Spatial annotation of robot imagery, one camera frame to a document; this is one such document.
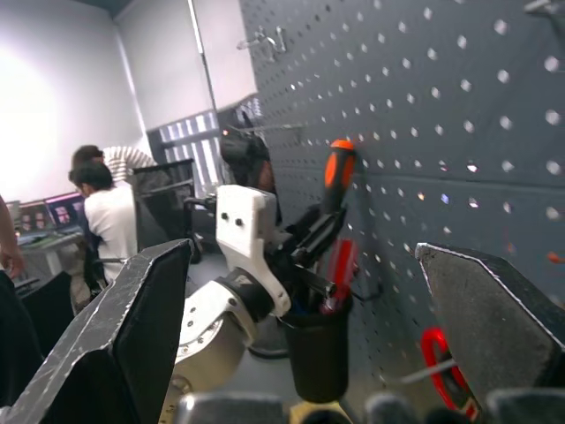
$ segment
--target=laptop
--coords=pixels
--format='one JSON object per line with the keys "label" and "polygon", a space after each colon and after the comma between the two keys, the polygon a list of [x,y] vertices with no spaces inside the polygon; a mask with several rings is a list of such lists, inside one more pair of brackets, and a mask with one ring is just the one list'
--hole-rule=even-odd
{"label": "laptop", "polygon": [[72,233],[80,231],[79,214],[84,208],[84,197],[80,193],[68,193],[45,199],[56,231]]}
{"label": "laptop", "polygon": [[45,201],[29,201],[19,205],[19,245],[44,239],[55,229]]}

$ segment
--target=ceiling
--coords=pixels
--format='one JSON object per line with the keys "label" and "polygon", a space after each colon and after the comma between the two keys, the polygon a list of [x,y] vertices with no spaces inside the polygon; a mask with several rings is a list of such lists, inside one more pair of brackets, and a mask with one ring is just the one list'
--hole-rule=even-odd
{"label": "ceiling", "polygon": [[100,7],[109,12],[113,18],[121,12],[125,6],[132,2],[132,0],[74,0],[75,2],[90,4],[91,6]]}

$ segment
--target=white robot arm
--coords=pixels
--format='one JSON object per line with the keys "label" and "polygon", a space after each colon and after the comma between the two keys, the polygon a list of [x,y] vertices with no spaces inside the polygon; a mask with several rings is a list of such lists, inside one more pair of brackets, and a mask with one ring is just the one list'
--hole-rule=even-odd
{"label": "white robot arm", "polygon": [[289,291],[298,280],[323,295],[332,294],[333,284],[307,269],[331,245],[344,214],[344,209],[322,215],[319,208],[310,208],[295,225],[278,231],[273,194],[239,185],[218,188],[216,239],[230,273],[209,281],[185,301],[160,423],[172,422],[184,394],[212,390],[231,378],[255,340],[256,324],[269,314],[283,316],[290,310]]}

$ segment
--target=black hair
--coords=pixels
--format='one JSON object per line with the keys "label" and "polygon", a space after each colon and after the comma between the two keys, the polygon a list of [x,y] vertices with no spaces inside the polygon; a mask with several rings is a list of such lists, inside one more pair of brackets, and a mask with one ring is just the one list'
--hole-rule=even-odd
{"label": "black hair", "polygon": [[112,173],[108,167],[101,162],[84,162],[78,168],[69,173],[69,179],[77,187],[88,184],[94,190],[109,190],[114,185]]}
{"label": "black hair", "polygon": [[79,167],[85,162],[90,162],[95,158],[103,157],[104,153],[97,146],[82,146],[72,155],[72,169]]}

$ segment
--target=laptop screen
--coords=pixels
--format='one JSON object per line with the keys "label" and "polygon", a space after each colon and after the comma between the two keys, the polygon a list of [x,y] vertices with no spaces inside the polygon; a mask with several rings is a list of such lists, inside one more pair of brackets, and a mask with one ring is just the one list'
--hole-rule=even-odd
{"label": "laptop screen", "polygon": [[79,225],[79,213],[84,206],[80,193],[68,193],[45,200],[55,226],[59,228]]}

